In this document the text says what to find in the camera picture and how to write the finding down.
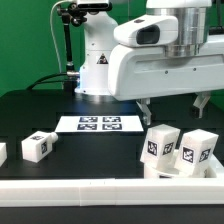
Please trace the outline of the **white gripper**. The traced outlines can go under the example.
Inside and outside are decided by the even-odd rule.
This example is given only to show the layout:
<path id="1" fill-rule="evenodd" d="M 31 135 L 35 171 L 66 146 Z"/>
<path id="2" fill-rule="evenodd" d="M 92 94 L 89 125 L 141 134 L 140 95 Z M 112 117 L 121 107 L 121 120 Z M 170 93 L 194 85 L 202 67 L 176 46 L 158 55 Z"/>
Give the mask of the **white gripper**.
<path id="1" fill-rule="evenodd" d="M 114 30 L 118 45 L 109 59 L 108 90 L 118 100 L 138 99 L 147 126 L 151 97 L 200 92 L 191 108 L 200 119 L 211 97 L 204 91 L 224 89 L 224 35 L 209 36 L 195 56 L 171 58 L 165 48 L 177 37 L 174 16 L 143 15 Z"/>

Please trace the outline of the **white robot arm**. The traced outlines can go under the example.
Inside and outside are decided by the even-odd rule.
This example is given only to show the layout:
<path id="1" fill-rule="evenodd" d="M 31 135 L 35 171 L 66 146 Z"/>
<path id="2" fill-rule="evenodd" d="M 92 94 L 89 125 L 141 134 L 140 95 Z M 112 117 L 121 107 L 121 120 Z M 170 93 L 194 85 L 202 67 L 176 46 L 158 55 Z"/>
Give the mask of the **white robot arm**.
<path id="1" fill-rule="evenodd" d="M 86 59 L 79 95 L 135 100 L 151 122 L 152 97 L 195 93 L 200 118 L 214 90 L 224 89 L 224 29 L 207 25 L 212 0 L 147 0 L 146 14 L 116 25 L 116 0 L 77 0 L 87 13 Z"/>

